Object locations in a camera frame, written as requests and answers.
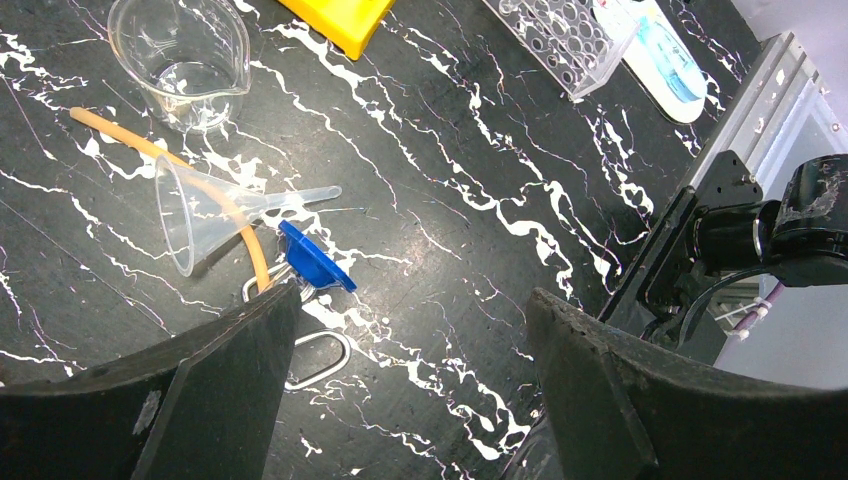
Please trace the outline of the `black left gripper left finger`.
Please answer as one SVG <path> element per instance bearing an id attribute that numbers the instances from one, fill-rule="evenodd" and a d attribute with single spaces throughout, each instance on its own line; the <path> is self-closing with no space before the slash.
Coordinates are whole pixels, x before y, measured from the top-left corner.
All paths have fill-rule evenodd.
<path id="1" fill-rule="evenodd" d="M 5 479 L 258 479 L 302 301 L 276 285 L 70 379 L 1 391 Z"/>

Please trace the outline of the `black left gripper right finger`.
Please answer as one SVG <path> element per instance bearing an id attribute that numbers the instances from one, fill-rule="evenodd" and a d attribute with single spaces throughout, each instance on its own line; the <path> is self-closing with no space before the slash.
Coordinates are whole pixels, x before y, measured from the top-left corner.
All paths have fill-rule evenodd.
<path id="1" fill-rule="evenodd" d="M 569 479 L 843 479 L 847 394 L 693 361 L 537 288 L 526 327 Z"/>

